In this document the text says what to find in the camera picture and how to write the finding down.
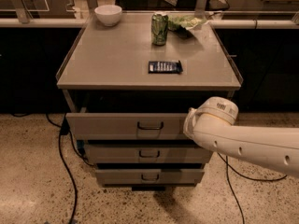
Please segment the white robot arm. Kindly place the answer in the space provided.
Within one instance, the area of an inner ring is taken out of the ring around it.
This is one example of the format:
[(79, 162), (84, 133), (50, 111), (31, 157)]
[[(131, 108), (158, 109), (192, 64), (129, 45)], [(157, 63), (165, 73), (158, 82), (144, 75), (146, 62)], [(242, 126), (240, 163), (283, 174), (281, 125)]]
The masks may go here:
[(299, 177), (299, 129), (236, 126), (238, 107), (211, 97), (191, 108), (183, 132), (199, 147)]

